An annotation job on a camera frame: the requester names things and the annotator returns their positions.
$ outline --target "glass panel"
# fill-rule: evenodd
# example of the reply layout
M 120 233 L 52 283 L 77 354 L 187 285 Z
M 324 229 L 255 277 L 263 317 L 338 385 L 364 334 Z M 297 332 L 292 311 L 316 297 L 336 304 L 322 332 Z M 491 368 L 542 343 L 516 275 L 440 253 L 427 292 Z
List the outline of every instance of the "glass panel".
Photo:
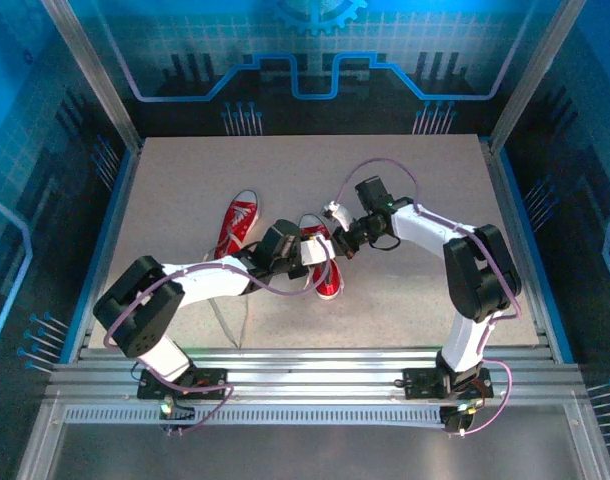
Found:
M 62 345 L 30 316 L 72 319 L 116 178 L 109 150 L 124 147 L 41 2 L 0 2 L 0 478 Z
M 583 364 L 588 386 L 605 384 L 610 379 L 610 2 L 587 2 L 507 152 L 574 358 Z
M 258 113 L 263 134 L 487 135 L 558 2 L 72 3 L 140 133 L 166 136 L 260 134 L 232 121 Z

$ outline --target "shoe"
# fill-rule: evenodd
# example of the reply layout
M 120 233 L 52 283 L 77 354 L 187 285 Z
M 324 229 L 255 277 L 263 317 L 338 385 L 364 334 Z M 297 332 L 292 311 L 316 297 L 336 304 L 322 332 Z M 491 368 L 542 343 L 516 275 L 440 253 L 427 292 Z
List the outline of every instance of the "shoe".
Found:
M 259 214 L 256 193 L 251 190 L 243 190 L 236 195 L 225 212 L 221 233 L 214 250 L 215 260 L 236 253 L 243 248 L 245 236 L 256 224 Z
M 312 213 L 303 215 L 298 221 L 298 226 L 301 229 L 301 234 L 303 235 L 322 233 L 326 239 L 330 238 L 329 230 L 323 223 L 323 220 Z M 321 278 L 324 269 L 324 263 L 320 263 L 310 268 L 312 281 L 314 283 L 318 282 L 318 280 Z M 336 259 L 333 258 L 330 261 L 329 273 L 327 274 L 327 277 L 318 287 L 316 287 L 316 294 L 323 300 L 332 300 L 336 297 L 336 295 L 338 295 L 338 292 L 343 290 L 344 286 L 345 284 L 343 283 L 341 270 L 338 268 Z

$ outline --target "wire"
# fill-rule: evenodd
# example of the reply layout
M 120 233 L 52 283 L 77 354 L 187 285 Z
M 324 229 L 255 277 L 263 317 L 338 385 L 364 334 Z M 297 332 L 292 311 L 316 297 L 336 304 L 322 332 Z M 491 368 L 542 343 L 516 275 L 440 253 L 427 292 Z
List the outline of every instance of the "wire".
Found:
M 475 378 L 474 380 L 472 380 L 472 384 L 474 385 L 474 388 L 478 390 L 478 393 L 481 394 L 481 400 L 483 401 L 483 404 L 477 410 L 485 408 L 485 392 L 483 390 L 483 386 L 481 385 L 481 381 L 478 378 Z
M 498 406 L 498 410 L 496 410 L 496 413 L 492 416 L 492 418 L 490 418 L 480 427 L 476 427 L 474 430 L 461 431 L 460 432 L 461 436 L 471 435 L 472 433 L 480 432 L 484 428 L 487 428 L 489 425 L 491 425 L 492 422 L 494 422 L 494 420 L 496 420 L 498 418 L 498 416 L 501 414 L 501 412 L 505 409 L 505 407 L 507 406 L 507 402 L 509 401 L 509 397 L 512 394 L 512 386 L 514 385 L 514 377 L 512 376 L 512 371 L 509 369 L 509 366 L 502 360 L 483 359 L 483 362 L 500 365 L 501 367 L 503 367 L 505 369 L 505 372 L 507 372 L 507 392 L 505 393 L 505 397 L 503 398 L 503 400 L 501 400 L 501 404 Z
M 218 413 L 218 411 L 223 408 L 223 406 L 227 403 L 227 401 L 230 399 L 230 397 L 232 396 L 232 393 L 234 393 L 234 386 L 233 385 L 221 385 L 223 387 L 223 389 L 225 388 L 230 388 L 229 392 L 227 393 L 227 395 L 225 395 L 225 397 L 223 397 L 223 400 L 221 400 L 221 402 L 211 411 L 209 412 L 205 417 L 203 417 L 201 420 L 199 420 L 198 422 L 189 425 L 189 426 L 184 426 L 184 425 L 178 425 L 178 424 L 160 424 L 159 426 L 162 428 L 162 430 L 167 433 L 168 435 L 171 435 L 172 433 L 177 434 L 178 436 L 183 436 L 183 434 L 191 432 L 192 430 L 196 430 L 200 427 L 202 427 L 203 425 L 205 425 L 207 423 L 208 420 L 212 419 L 214 417 L 214 415 L 216 415 L 216 413 Z M 183 417 L 179 417 L 179 418 L 175 418 L 174 420 L 187 420 L 190 419 L 194 416 L 198 416 L 198 412 L 196 410 L 192 409 L 192 413 L 185 415 Z
M 234 385 L 232 385 L 231 383 L 225 383 L 223 385 L 210 385 L 207 387 L 182 387 L 180 385 L 176 385 L 175 383 L 165 380 L 160 373 L 158 373 L 156 370 L 154 370 L 149 365 L 147 365 L 147 363 L 143 362 L 142 360 L 140 360 L 140 361 L 144 365 L 147 366 L 147 368 L 149 369 L 149 372 L 152 374 L 152 376 L 154 378 L 156 378 L 156 380 L 161 382 L 166 387 L 171 388 L 172 390 L 176 390 L 176 391 L 179 391 L 182 393 L 208 393 L 208 392 L 217 392 L 219 390 L 228 389 L 227 394 L 223 397 L 223 399 L 220 401 L 220 403 L 218 405 L 216 405 L 216 407 L 211 412 L 209 412 L 205 417 L 203 417 L 200 421 L 198 421 L 195 424 L 193 424 L 189 427 L 186 427 L 186 428 L 179 427 L 172 432 L 168 431 L 168 433 L 177 433 L 178 435 L 183 435 L 184 433 L 187 433 L 187 432 L 190 432 L 192 430 L 196 430 L 197 428 L 202 427 L 203 425 L 205 425 L 205 423 L 207 423 L 211 418 L 213 418 L 225 406 L 225 404 L 228 402 L 228 400 L 232 397 L 232 394 L 234 393 Z
M 138 362 L 134 362 L 134 365 L 132 365 L 132 369 L 129 371 L 129 374 L 132 376 L 132 378 L 134 380 L 136 380 L 137 382 L 140 382 L 141 379 L 134 376 L 134 370 L 136 370 L 136 367 L 138 367 Z
M 228 227 L 228 235 L 231 234 L 231 230 Z M 216 249 L 218 249 L 220 246 L 225 244 L 225 241 L 227 239 L 222 240 L 220 243 L 218 243 L 214 248 L 210 249 L 207 251 L 207 253 L 203 256 L 203 259 L 201 260 L 202 262 L 206 262 L 207 259 L 209 258 L 209 256 L 216 252 Z M 260 242 L 253 242 L 250 243 L 246 246 L 246 248 L 251 248 L 254 245 L 259 244 Z M 244 298 L 244 303 L 245 303 L 245 315 L 243 317 L 243 324 L 241 325 L 241 331 L 239 333 L 239 338 L 238 338 L 238 342 L 236 341 L 236 338 L 234 337 L 234 334 L 231 332 L 231 330 L 229 329 L 229 325 L 227 324 L 227 320 L 225 319 L 225 316 L 223 315 L 223 313 L 221 312 L 221 309 L 218 305 L 218 302 L 216 301 L 215 298 L 210 298 L 209 299 L 209 304 L 212 307 L 212 311 L 214 312 L 214 315 L 216 315 L 216 319 L 218 320 L 218 323 L 221 326 L 221 329 L 223 330 L 223 333 L 225 334 L 225 337 L 230 341 L 230 343 L 232 345 L 234 345 L 234 348 L 237 348 L 238 350 L 241 350 L 243 348 L 243 340 L 245 340 L 245 329 L 247 326 L 247 320 L 249 318 L 249 295 L 243 295 Z
M 183 412 L 196 413 L 196 411 L 192 407 L 184 407 L 183 405 L 179 405 L 178 399 L 172 396 L 172 403 L 174 404 L 174 409 L 181 410 Z
M 247 278 L 249 281 L 261 288 L 264 288 L 268 292 L 274 293 L 276 295 L 281 295 L 283 297 L 296 297 L 312 292 L 316 289 L 316 287 L 318 287 L 321 283 L 325 281 L 325 278 L 327 278 L 331 262 L 330 252 L 325 246 L 325 243 L 320 238 L 316 238 L 316 241 L 319 243 L 319 245 L 323 248 L 323 251 L 325 252 L 325 268 L 323 269 L 323 274 L 321 275 L 321 278 L 319 278 L 317 282 L 313 283 L 308 287 L 303 288 L 302 290 L 297 290 L 295 292 L 285 292 L 283 290 L 278 290 L 277 288 L 271 287 L 270 285 L 261 282 L 256 277 L 247 273 L 245 270 L 241 270 L 240 268 L 237 268 L 233 265 L 227 265 L 224 263 L 197 263 L 196 265 L 192 265 L 191 267 L 188 267 L 186 269 L 180 269 L 175 271 L 174 273 L 170 273 L 169 275 L 166 275 L 165 277 L 161 278 L 160 280 L 157 280 L 149 287 L 147 287 L 140 295 L 136 297 L 136 299 L 134 299 L 134 301 L 118 316 L 114 323 L 109 327 L 107 333 L 105 334 L 105 338 L 103 338 L 103 344 L 106 348 L 114 350 L 118 349 L 118 347 L 110 343 L 110 339 L 112 338 L 118 327 L 121 326 L 121 324 L 136 309 L 136 307 L 138 307 L 143 302 L 143 300 L 147 299 L 154 290 L 158 289 L 163 284 L 171 280 L 175 280 L 179 277 L 189 275 L 190 273 L 198 272 L 200 270 L 227 270 L 229 272 Z
M 394 243 L 394 245 L 391 245 L 389 247 L 377 247 L 376 244 L 374 244 L 371 240 L 369 242 L 367 242 L 369 244 L 370 247 L 372 247 L 374 250 L 380 250 L 381 252 L 391 252 L 392 250 L 397 249 L 400 245 L 401 245 L 401 239 L 398 237 L 395 237 L 393 235 L 390 235 L 394 240 L 396 240 L 396 243 Z

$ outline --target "beige table surface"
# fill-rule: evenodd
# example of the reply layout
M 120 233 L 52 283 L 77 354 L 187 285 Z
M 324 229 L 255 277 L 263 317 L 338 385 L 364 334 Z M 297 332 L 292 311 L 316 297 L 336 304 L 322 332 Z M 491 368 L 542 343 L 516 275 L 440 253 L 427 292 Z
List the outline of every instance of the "beige table surface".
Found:
M 255 190 L 261 218 L 248 235 L 262 237 L 278 218 L 297 222 L 332 200 L 347 175 L 371 157 L 402 161 L 421 184 L 421 203 L 450 219 L 505 229 L 474 135 L 379 135 L 293 137 L 150 138 L 145 142 L 106 286 L 141 255 L 161 263 L 193 263 L 213 247 L 225 209 L 242 189 Z M 378 174 L 395 198 L 415 196 L 409 179 L 388 164 L 359 171 L 341 202 L 363 215 L 353 186 Z M 342 296 L 322 301 L 314 293 L 283 298 L 268 292 L 218 300 L 236 336 L 249 316 L 246 348 L 349 348 L 438 346 L 454 314 L 442 260 L 404 243 L 393 252 L 361 249 L 339 260 Z M 304 280 L 275 278 L 272 285 L 297 290 Z M 490 344 L 537 342 L 525 314 L 500 324 Z M 97 324 L 90 347 L 102 346 Z M 227 347 L 207 302 L 178 311 L 170 336 L 181 346 Z

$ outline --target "purple cable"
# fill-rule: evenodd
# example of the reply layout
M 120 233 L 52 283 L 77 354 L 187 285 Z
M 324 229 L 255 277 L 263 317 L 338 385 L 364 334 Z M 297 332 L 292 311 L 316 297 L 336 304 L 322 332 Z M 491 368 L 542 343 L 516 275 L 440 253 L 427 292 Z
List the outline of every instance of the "purple cable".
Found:
M 487 248 L 485 248 L 485 245 L 483 244 L 483 242 L 481 242 L 480 239 L 478 237 L 476 237 L 476 235 L 474 235 L 473 232 L 470 232 L 469 230 L 466 230 L 463 227 L 458 226 L 454 222 L 450 222 L 450 221 L 445 220 L 443 218 L 437 217 L 435 215 L 432 215 L 429 212 L 421 211 L 421 209 L 419 207 L 419 204 L 420 204 L 420 186 L 419 186 L 418 182 L 416 181 L 416 177 L 414 176 L 414 174 L 405 165 L 403 165 L 398 160 L 393 160 L 391 158 L 370 158 L 369 160 L 365 160 L 365 161 L 359 163 L 350 172 L 350 174 L 345 178 L 345 181 L 341 185 L 341 188 L 340 188 L 340 190 L 338 192 L 338 195 L 336 196 L 336 199 L 334 201 L 336 203 L 339 203 L 341 195 L 343 194 L 343 191 L 347 187 L 347 184 L 349 183 L 349 181 L 352 178 L 352 176 L 359 169 L 361 169 L 365 165 L 368 165 L 370 163 L 375 163 L 375 162 L 385 162 L 385 163 L 391 163 L 393 165 L 396 165 L 398 168 L 403 170 L 412 179 L 412 182 L 414 183 L 414 188 L 416 190 L 416 198 L 414 199 L 414 210 L 416 211 L 416 213 L 422 215 L 423 217 L 427 218 L 428 220 L 432 220 L 433 222 L 438 223 L 439 225 L 443 225 L 444 227 L 453 229 L 453 230 L 457 231 L 458 233 L 460 233 L 461 235 L 467 235 L 469 238 L 472 239 L 472 241 L 476 244 L 478 249 L 481 251 L 481 253 L 485 257 L 485 259 L 487 260 L 487 263 L 489 263 L 489 266 L 491 267 L 492 271 L 494 272 L 494 275 L 496 275 L 496 278 L 498 279 L 499 283 L 501 284 L 501 288 L 503 289 L 503 292 L 505 293 L 505 295 L 509 299 L 510 303 L 514 307 L 515 313 L 507 314 L 507 315 L 501 315 L 499 317 L 490 319 L 489 323 L 487 324 L 487 327 L 485 328 L 485 332 L 483 333 L 483 336 L 481 337 L 481 340 L 480 340 L 480 342 L 478 344 L 478 347 L 476 348 L 476 353 L 478 355 L 480 355 L 483 352 L 483 349 L 485 348 L 485 345 L 487 345 L 487 341 L 489 340 L 489 337 L 490 337 L 490 335 L 492 333 L 492 330 L 494 329 L 494 325 L 495 325 L 496 322 L 498 322 L 499 320 L 510 320 L 510 319 L 518 318 L 518 317 L 520 317 L 523 314 L 523 311 L 522 311 L 520 305 L 518 304 L 518 301 L 516 300 L 516 296 L 512 293 L 512 290 L 509 288 L 509 285 L 507 284 L 507 281 L 503 277 L 503 274 L 501 273 L 500 268 L 498 268 L 498 265 L 496 264 L 496 262 L 492 258 L 492 255 L 489 253 Z
M 231 383 L 224 383 L 223 385 L 211 385 L 209 387 L 181 387 L 172 382 L 168 382 L 155 369 L 151 368 L 149 365 L 147 365 L 142 360 L 140 360 L 140 361 L 147 367 L 147 370 L 152 374 L 152 376 L 154 376 L 154 378 L 156 378 L 156 380 L 161 382 L 163 385 L 165 385 L 173 390 L 182 392 L 182 393 L 207 393 L 207 392 L 216 392 L 219 390 L 225 390 L 226 388 L 229 389 L 227 394 L 223 397 L 223 400 L 221 400 L 221 402 L 218 405 L 216 405 L 216 407 L 214 407 L 214 409 L 211 412 L 209 412 L 205 417 L 203 417 L 200 421 L 198 421 L 195 424 L 190 425 L 188 427 L 181 428 L 179 430 L 174 431 L 174 433 L 178 434 L 179 436 L 182 435 L 183 433 L 188 433 L 192 430 L 202 427 L 203 425 L 205 425 L 205 423 L 207 423 L 208 420 L 214 418 L 214 415 L 216 415 L 219 412 L 219 410 L 225 406 L 227 401 L 232 397 L 232 394 L 234 393 L 234 385 L 232 385 Z
M 341 185 L 341 188 L 338 191 L 338 195 L 336 195 L 336 199 L 334 200 L 334 202 L 339 203 L 339 200 L 341 199 L 341 196 L 343 195 L 343 191 L 347 187 L 347 184 L 349 183 L 351 178 L 354 176 L 354 174 L 358 170 L 363 168 L 365 165 L 369 165 L 370 163 L 376 163 L 376 162 L 385 162 L 385 163 L 391 163 L 393 165 L 396 165 L 398 168 L 403 170 L 409 176 L 409 178 L 412 179 L 412 182 L 414 183 L 414 190 L 415 190 L 414 194 L 416 195 L 416 198 L 414 199 L 414 210 L 416 210 L 416 213 L 420 213 L 418 204 L 420 203 L 420 198 L 421 198 L 421 187 L 418 185 L 418 182 L 416 181 L 416 177 L 405 165 L 403 165 L 398 160 L 393 160 L 391 158 L 370 158 L 369 160 L 365 160 L 365 161 L 359 163 L 358 165 L 356 165 L 356 167 L 354 167 L 354 169 L 345 178 L 345 181 Z
M 309 292 L 313 291 L 314 289 L 316 289 L 316 287 L 318 287 L 321 283 L 323 283 L 325 281 L 325 279 L 327 278 L 327 274 L 329 273 L 329 269 L 330 269 L 331 258 L 330 258 L 329 250 L 327 250 L 325 243 L 322 242 L 319 238 L 317 238 L 316 241 L 323 247 L 323 251 L 325 252 L 325 268 L 323 269 L 323 274 L 321 275 L 321 278 L 319 278 L 317 282 L 314 282 L 309 287 L 305 287 L 304 289 L 298 290 L 296 292 L 284 292 L 282 290 L 278 290 L 274 287 L 270 287 L 269 285 L 264 284 L 263 282 L 261 282 L 260 280 L 257 280 L 256 278 L 254 278 L 252 275 L 250 275 L 246 271 L 241 270 L 240 268 L 234 267 L 232 265 L 214 264 L 214 263 L 198 263 L 198 264 L 192 265 L 191 267 L 188 267 L 186 269 L 181 269 L 181 270 L 175 271 L 174 273 L 170 273 L 169 275 L 161 278 L 160 280 L 154 282 L 152 285 L 147 287 L 145 289 L 145 291 L 143 291 L 143 293 L 141 293 L 138 297 L 136 297 L 136 299 L 127 307 L 127 309 L 125 309 L 125 311 L 123 311 L 123 313 L 121 313 L 118 316 L 118 318 L 112 324 L 112 326 L 109 327 L 109 329 L 107 330 L 107 334 L 105 335 L 105 338 L 103 338 L 103 345 L 105 345 L 105 347 L 109 348 L 109 349 L 114 349 L 114 350 L 118 349 L 118 347 L 116 347 L 110 343 L 110 339 L 112 338 L 112 335 L 114 335 L 114 332 L 116 332 L 118 327 L 121 326 L 121 324 L 125 321 L 125 319 L 136 309 L 136 307 L 138 307 L 143 302 L 143 300 L 145 300 L 154 290 L 159 288 L 164 283 L 169 282 L 171 280 L 175 280 L 179 277 L 184 277 L 185 275 L 188 275 L 190 273 L 198 272 L 199 270 L 210 270 L 210 269 L 228 270 L 230 272 L 244 276 L 245 278 L 249 279 L 252 283 L 255 283 L 259 287 L 264 288 L 268 292 L 274 293 L 276 295 L 281 295 L 284 297 L 296 297 L 299 295 L 305 295 L 306 293 L 309 293 Z
M 466 432 L 462 432 L 461 435 L 463 435 L 463 436 L 471 435 L 472 433 L 480 432 L 484 428 L 487 428 L 494 420 L 496 420 L 498 418 L 498 416 L 501 414 L 501 412 L 505 409 L 505 406 L 507 405 L 507 402 L 509 401 L 509 396 L 512 393 L 512 386 L 514 385 L 514 377 L 512 376 L 512 371 L 509 369 L 509 366 L 501 360 L 484 359 L 483 361 L 485 363 L 493 363 L 495 365 L 500 365 L 501 367 L 503 367 L 505 369 L 505 371 L 507 372 L 507 392 L 505 393 L 505 398 L 503 398 L 503 400 L 501 400 L 501 404 L 498 406 L 498 410 L 496 410 L 496 413 L 494 414 L 494 416 L 492 418 L 490 418 L 488 421 L 486 421 L 480 427 L 476 427 L 474 430 L 468 430 Z

